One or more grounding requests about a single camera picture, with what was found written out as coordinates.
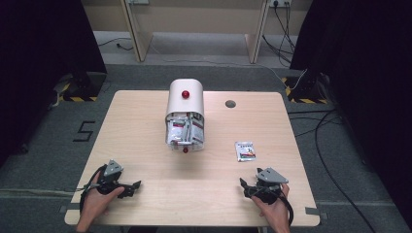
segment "gray floor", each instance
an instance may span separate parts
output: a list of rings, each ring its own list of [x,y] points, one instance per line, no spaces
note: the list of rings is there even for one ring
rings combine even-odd
[[[118,37],[128,35],[96,32],[99,44]],[[274,46],[282,40],[269,38]],[[0,169],[0,232],[72,230],[64,222],[64,208],[71,200],[115,92],[168,89],[179,78],[199,79],[205,90],[280,92],[321,214],[319,226],[293,227],[292,232],[370,232],[332,182],[317,153],[312,130],[325,113],[293,114],[331,110],[333,104],[289,102],[278,77],[298,75],[300,71],[285,68],[266,45],[262,44],[259,52],[260,66],[251,66],[241,35],[155,34],[154,49],[143,63],[136,62],[132,50],[119,49],[116,43],[131,46],[128,40],[116,40],[100,47],[108,76],[97,101],[60,102],[43,118],[29,142],[29,152],[11,156]],[[276,68],[275,72],[267,67]],[[318,144],[329,173],[376,232],[410,232],[377,175],[362,163],[339,115],[333,113],[328,119],[332,121],[319,129]],[[95,121],[86,127],[93,134],[88,142],[75,143],[74,139],[84,137],[78,134],[84,120]],[[93,226],[91,230],[121,232],[118,226]]]

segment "controller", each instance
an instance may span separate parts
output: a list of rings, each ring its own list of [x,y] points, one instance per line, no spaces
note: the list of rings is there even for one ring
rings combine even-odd
[[[118,198],[132,197],[134,191],[140,187],[141,181],[132,185],[118,182],[123,168],[113,159],[109,161],[109,164],[105,164],[102,167],[102,170],[104,170],[104,172],[100,172],[100,176],[97,180],[97,190],[103,195],[111,193],[116,188],[123,186],[124,192],[122,192]]]
[[[272,168],[262,170],[257,168],[257,185],[249,186],[243,179],[240,179],[240,185],[244,188],[244,195],[247,198],[256,196],[267,204],[273,204],[282,193],[281,183],[289,181],[282,177]]]

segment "white cylindrical object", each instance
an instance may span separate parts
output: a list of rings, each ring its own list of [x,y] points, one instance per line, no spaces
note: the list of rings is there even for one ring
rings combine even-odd
[[[166,144],[172,150],[203,149],[203,86],[198,80],[179,79],[170,84],[165,121]]]
[[[183,97],[183,92],[189,92],[189,98]],[[198,113],[204,116],[203,85],[194,79],[175,80],[170,84],[169,103],[166,115],[171,113]]]

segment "black curtain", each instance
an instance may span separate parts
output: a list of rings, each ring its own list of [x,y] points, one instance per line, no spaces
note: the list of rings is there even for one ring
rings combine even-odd
[[[35,130],[66,74],[106,73],[80,0],[0,3],[0,165]]]
[[[412,228],[412,1],[314,0],[292,69],[329,75],[361,154]]]

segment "round hole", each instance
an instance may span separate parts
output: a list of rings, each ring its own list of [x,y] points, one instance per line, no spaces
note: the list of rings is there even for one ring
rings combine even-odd
[[[234,107],[236,107],[236,102],[234,102],[233,100],[227,100],[225,104],[230,109],[233,109]]]

